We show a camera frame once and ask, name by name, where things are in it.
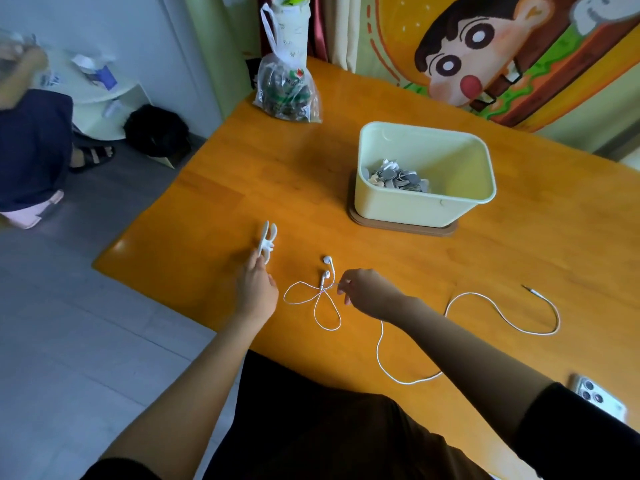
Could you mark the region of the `person's left hand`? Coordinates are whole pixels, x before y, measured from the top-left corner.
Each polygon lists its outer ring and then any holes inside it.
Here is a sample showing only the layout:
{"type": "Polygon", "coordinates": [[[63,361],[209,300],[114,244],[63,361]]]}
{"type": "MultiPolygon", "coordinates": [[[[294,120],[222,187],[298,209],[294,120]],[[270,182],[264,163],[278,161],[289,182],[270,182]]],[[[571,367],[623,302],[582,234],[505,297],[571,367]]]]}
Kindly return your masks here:
{"type": "Polygon", "coordinates": [[[238,320],[261,329],[274,314],[279,290],[271,275],[271,282],[246,280],[246,263],[242,266],[236,286],[234,315],[238,320]]]}

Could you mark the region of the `person's right hand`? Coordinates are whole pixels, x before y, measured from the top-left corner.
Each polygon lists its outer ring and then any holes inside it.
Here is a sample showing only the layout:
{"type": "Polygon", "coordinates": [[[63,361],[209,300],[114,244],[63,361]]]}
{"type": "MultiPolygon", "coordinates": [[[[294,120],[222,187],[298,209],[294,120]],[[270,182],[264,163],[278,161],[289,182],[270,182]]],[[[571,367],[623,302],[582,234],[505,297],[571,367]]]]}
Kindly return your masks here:
{"type": "Polygon", "coordinates": [[[397,324],[412,302],[412,297],[373,269],[348,269],[341,278],[355,278],[354,307],[373,319],[397,324]]]}

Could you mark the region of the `white cable winder clip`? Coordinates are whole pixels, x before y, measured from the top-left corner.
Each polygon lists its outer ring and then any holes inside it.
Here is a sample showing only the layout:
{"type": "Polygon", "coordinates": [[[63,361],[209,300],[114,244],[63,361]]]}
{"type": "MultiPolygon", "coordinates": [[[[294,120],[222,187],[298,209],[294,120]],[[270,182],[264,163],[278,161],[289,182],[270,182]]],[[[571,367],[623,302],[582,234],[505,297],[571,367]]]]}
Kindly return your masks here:
{"type": "Polygon", "coordinates": [[[277,234],[277,225],[270,221],[266,221],[262,227],[262,234],[258,244],[259,254],[263,257],[265,264],[269,263],[271,253],[275,248],[277,234]]]}

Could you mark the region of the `person's right forearm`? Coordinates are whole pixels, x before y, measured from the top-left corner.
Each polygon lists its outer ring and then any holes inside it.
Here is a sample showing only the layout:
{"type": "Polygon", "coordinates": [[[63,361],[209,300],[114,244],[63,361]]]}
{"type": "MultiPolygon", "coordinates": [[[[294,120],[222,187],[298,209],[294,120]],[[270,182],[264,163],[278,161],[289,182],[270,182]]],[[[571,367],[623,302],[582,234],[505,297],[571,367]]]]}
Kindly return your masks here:
{"type": "Polygon", "coordinates": [[[515,438],[534,400],[552,380],[432,310],[419,298],[397,324],[451,380],[498,436],[515,438]]]}

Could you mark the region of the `person's left forearm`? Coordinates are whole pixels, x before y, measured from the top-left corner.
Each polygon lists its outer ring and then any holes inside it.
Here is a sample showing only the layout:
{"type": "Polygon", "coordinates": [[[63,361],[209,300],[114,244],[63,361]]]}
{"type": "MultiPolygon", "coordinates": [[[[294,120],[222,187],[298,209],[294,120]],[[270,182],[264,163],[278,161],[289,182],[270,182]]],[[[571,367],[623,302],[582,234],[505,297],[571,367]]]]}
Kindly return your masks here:
{"type": "Polygon", "coordinates": [[[188,368],[101,455],[124,458],[161,480],[191,480],[244,355],[272,312],[236,312],[188,368]]]}

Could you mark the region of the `person's black clothing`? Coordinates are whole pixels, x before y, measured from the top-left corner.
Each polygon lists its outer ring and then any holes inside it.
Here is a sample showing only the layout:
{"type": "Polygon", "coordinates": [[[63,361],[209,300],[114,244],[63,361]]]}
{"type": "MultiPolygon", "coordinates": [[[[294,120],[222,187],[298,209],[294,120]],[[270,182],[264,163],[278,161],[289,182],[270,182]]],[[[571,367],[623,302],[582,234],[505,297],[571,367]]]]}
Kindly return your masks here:
{"type": "MultiPolygon", "coordinates": [[[[640,433],[555,381],[526,412],[512,451],[543,480],[577,479],[580,465],[590,479],[640,480],[640,433]]],[[[249,351],[234,421],[204,480],[340,479],[491,476],[391,398],[325,387],[249,351]]],[[[81,480],[161,479],[136,461],[112,458],[81,480]]]]}

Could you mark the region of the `pale yellow plastic bin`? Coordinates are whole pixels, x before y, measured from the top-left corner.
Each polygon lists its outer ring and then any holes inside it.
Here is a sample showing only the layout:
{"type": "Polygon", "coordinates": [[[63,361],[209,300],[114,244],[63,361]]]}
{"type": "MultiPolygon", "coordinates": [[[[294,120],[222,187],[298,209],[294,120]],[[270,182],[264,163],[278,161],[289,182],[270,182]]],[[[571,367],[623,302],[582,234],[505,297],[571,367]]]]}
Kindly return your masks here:
{"type": "Polygon", "coordinates": [[[355,208],[364,218],[444,227],[497,193],[489,148],[466,132],[375,121],[360,131],[355,208]],[[429,193],[371,185],[361,168],[395,160],[430,184],[429,193]]]}

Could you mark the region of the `black bag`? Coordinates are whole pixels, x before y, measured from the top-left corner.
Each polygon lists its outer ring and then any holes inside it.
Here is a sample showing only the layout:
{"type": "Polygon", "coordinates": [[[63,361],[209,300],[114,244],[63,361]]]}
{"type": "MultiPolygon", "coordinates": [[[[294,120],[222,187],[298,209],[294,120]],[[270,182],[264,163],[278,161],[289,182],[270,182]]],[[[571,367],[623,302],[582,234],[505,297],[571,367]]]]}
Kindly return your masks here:
{"type": "Polygon", "coordinates": [[[151,158],[183,158],[192,149],[185,121],[177,113],[152,104],[133,111],[123,129],[126,142],[151,158]]]}

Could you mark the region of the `clear plastic bag of items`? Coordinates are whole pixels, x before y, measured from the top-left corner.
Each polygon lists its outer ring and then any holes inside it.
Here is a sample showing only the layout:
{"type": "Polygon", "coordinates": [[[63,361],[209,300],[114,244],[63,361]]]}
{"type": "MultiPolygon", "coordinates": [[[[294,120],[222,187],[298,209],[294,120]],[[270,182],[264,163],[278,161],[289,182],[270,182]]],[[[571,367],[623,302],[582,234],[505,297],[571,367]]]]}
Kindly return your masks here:
{"type": "Polygon", "coordinates": [[[321,123],[321,99],[305,67],[289,66],[275,54],[262,58],[255,77],[254,106],[271,116],[297,123],[321,123]]]}

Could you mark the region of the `white round side table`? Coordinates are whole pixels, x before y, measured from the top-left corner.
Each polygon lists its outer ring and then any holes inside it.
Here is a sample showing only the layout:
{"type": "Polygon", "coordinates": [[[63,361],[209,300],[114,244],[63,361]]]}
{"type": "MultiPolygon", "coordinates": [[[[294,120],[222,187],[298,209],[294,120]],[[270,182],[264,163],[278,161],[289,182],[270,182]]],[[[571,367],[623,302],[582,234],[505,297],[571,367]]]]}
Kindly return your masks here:
{"type": "Polygon", "coordinates": [[[76,133],[98,141],[124,140],[124,125],[131,113],[151,103],[139,81],[109,63],[116,85],[105,89],[86,78],[72,62],[69,51],[48,48],[46,53],[49,68],[36,74],[33,87],[71,97],[76,133]]]}

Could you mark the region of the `cartoon character curtain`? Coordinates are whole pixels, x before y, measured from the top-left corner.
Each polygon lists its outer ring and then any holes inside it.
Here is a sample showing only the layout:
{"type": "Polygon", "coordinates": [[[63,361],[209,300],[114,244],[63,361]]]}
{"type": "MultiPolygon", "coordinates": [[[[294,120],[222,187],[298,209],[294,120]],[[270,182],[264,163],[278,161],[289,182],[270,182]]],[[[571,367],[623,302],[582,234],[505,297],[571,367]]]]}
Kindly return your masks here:
{"type": "Polygon", "coordinates": [[[595,153],[640,124],[640,0],[315,0],[316,54],[595,153]]]}

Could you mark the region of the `white smartphone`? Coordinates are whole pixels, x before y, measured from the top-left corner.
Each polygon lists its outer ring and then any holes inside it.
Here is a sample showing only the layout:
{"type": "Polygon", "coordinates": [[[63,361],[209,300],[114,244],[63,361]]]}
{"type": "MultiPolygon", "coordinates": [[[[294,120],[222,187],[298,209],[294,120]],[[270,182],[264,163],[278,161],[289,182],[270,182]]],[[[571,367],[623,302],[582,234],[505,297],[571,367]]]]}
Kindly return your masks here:
{"type": "Polygon", "coordinates": [[[627,423],[626,405],[592,379],[573,373],[570,375],[569,389],[610,416],[627,423]]]}

